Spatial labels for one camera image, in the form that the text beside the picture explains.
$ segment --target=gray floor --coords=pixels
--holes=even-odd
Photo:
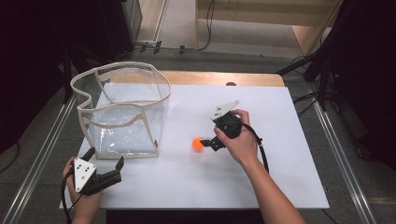
[[[185,1],[170,0],[167,14],[165,14],[164,24],[160,33],[160,39],[164,47],[178,47],[189,43],[184,40],[191,39],[181,35],[181,40],[177,41],[176,36],[169,35],[175,32],[170,27],[177,24],[171,19],[172,6],[177,7]],[[213,35],[212,45],[201,52],[188,51],[179,55],[177,51],[161,50],[158,54],[153,54],[152,50],[143,53],[135,53],[127,60],[151,63],[160,70],[190,70],[190,71],[216,71],[216,72],[246,72],[246,73],[274,73],[287,66],[294,57],[300,56],[295,38],[290,35],[290,28],[286,26],[273,27],[279,29],[279,33],[272,33],[267,39],[279,40],[263,43],[264,48],[252,48],[257,51],[241,51],[246,43],[238,43],[238,37],[229,41],[230,45],[221,45],[217,34]],[[282,34],[281,38],[276,38],[276,34]],[[261,42],[249,42],[255,45]],[[308,93],[307,84],[296,72],[284,76],[286,86],[290,90],[291,97],[298,97]],[[57,119],[59,111],[63,108],[63,90],[60,90],[48,102],[45,108],[35,118],[30,127],[26,130],[20,140],[21,154],[15,163],[2,174],[0,174],[0,219],[3,220],[11,206],[15,194],[19,190],[29,170],[34,164],[37,154],[40,153],[46,137],[51,130],[52,124]],[[301,111],[309,104],[309,101],[296,105],[296,111]],[[388,168],[381,161],[364,161],[357,155],[356,146],[343,119],[328,106],[327,115],[332,121],[332,126],[339,138],[340,144],[346,157],[356,175],[358,182],[369,202],[377,223],[396,222],[396,171]],[[319,177],[325,186],[326,195],[331,208],[326,212],[337,223],[361,223],[361,217],[357,212],[350,190],[347,187],[341,169],[328,141],[323,126],[318,118],[318,113],[314,107],[308,109],[301,116],[301,124],[308,145],[311,149],[314,162],[318,168]],[[78,124],[78,115],[73,107],[70,115],[65,121],[64,127],[59,134],[56,144],[51,149],[46,166],[42,170],[40,178],[35,183],[35,189],[28,192],[25,197],[30,200],[21,213],[19,223],[62,223],[65,222],[62,210],[59,210],[61,172],[67,159],[76,155],[79,151],[83,134]],[[0,155],[0,168],[12,159],[16,147]],[[308,223],[333,223],[321,210],[301,211]],[[101,211],[94,223],[105,223],[106,213]]]

